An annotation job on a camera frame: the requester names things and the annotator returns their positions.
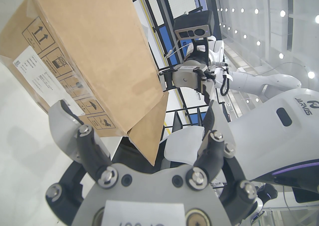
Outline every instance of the ceiling light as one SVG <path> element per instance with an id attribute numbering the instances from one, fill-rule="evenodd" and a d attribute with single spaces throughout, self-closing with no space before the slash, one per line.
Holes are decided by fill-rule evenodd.
<path id="1" fill-rule="evenodd" d="M 313 79 L 313 78 L 315 77 L 315 73 L 314 73 L 313 71 L 309 71 L 309 72 L 308 72 L 308 77 L 309 77 L 310 79 Z"/>

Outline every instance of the shipping label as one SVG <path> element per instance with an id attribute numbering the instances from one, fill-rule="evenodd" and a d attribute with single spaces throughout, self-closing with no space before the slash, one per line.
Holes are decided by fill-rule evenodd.
<path id="1" fill-rule="evenodd" d="M 49 106 L 52 106 L 58 100 L 64 100 L 75 115 L 85 114 L 31 46 L 27 47 L 14 60 L 13 64 Z"/>

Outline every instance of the box flap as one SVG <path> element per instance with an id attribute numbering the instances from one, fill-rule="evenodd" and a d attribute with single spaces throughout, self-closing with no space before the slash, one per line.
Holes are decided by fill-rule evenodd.
<path id="1" fill-rule="evenodd" d="M 160 102 L 129 132 L 131 142 L 153 166 L 162 136 L 167 100 L 168 92 L 165 92 Z"/>
<path id="2" fill-rule="evenodd" d="M 37 2 L 93 95 L 127 133 L 163 96 L 131 0 Z"/>

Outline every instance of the black cable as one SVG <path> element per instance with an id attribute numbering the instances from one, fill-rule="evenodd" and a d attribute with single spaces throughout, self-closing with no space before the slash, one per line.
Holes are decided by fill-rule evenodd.
<path id="1" fill-rule="evenodd" d="M 225 63 L 225 66 L 226 66 L 226 69 L 224 71 L 226 71 L 226 73 L 228 74 L 229 73 L 228 64 Z M 226 83 L 227 83 L 226 91 L 223 93 L 223 89 L 224 89 Z M 229 91 L 229 78 L 227 78 L 227 75 L 223 75 L 223 84 L 220 88 L 220 94 L 222 96 L 225 96 L 228 93 L 228 91 Z"/>

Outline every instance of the screw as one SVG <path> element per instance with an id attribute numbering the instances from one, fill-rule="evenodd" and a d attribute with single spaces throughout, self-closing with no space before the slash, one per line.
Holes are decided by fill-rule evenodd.
<path id="1" fill-rule="evenodd" d="M 48 190 L 47 190 L 47 196 L 49 198 L 54 198 L 57 194 L 59 194 L 59 189 L 57 189 L 56 187 L 50 187 Z"/>
<path id="2" fill-rule="evenodd" d="M 79 131 L 81 134 L 87 134 L 89 132 L 90 128 L 88 125 L 84 124 L 80 126 Z"/>
<path id="3" fill-rule="evenodd" d="M 232 153 L 232 152 L 234 152 L 234 146 L 231 145 L 231 144 L 226 144 L 226 145 L 225 145 L 225 150 L 226 150 L 226 152 L 228 152 L 228 153 Z"/>
<path id="4" fill-rule="evenodd" d="M 45 195 L 51 199 L 51 202 L 57 201 L 62 194 L 62 187 L 58 183 L 54 183 L 48 189 Z"/>
<path id="5" fill-rule="evenodd" d="M 201 172 L 194 172 L 192 175 L 192 179 L 198 185 L 203 184 L 204 182 L 204 176 Z"/>
<path id="6" fill-rule="evenodd" d="M 243 180 L 240 182 L 239 187 L 242 188 L 246 193 L 247 193 L 247 197 L 250 200 L 254 200 L 257 197 L 257 191 L 256 188 L 254 186 L 254 184 L 252 184 L 250 181 L 248 180 Z"/>
<path id="7" fill-rule="evenodd" d="M 103 183 L 109 182 L 111 178 L 112 178 L 112 171 L 110 170 L 105 170 L 101 175 L 101 180 Z"/>
<path id="8" fill-rule="evenodd" d="M 254 194 L 254 188 L 251 184 L 246 184 L 245 185 L 245 191 L 248 193 L 248 194 Z"/>
<path id="9" fill-rule="evenodd" d="M 223 138 L 223 135 L 222 135 L 221 132 L 215 131 L 215 132 L 214 132 L 214 137 L 215 137 L 217 140 L 220 140 L 220 139 Z"/>

